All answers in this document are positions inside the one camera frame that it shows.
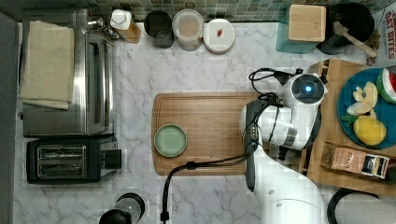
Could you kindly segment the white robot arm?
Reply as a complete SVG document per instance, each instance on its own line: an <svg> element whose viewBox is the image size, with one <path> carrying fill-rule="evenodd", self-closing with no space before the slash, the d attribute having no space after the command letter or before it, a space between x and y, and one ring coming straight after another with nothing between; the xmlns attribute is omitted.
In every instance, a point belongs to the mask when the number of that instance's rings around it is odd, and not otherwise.
<svg viewBox="0 0 396 224"><path fill-rule="evenodd" d="M275 83L280 104L257 99L244 106L240 117L247 188L261 206L262 224L328 224L317 185L264 149L266 143L281 153L310 146L320 129L319 106L327 88L317 74L276 78Z"/></svg>

